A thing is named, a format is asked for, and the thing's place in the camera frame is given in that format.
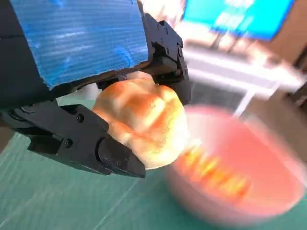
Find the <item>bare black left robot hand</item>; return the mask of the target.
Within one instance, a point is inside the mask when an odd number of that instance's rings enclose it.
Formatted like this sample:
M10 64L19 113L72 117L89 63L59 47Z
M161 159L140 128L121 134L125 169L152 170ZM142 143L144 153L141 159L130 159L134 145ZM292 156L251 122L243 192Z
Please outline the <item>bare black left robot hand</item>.
M182 48L173 28L136 0L3 0L0 125L28 137L30 151L70 167L143 178L144 165L109 135L104 119L57 99L142 71L187 104Z

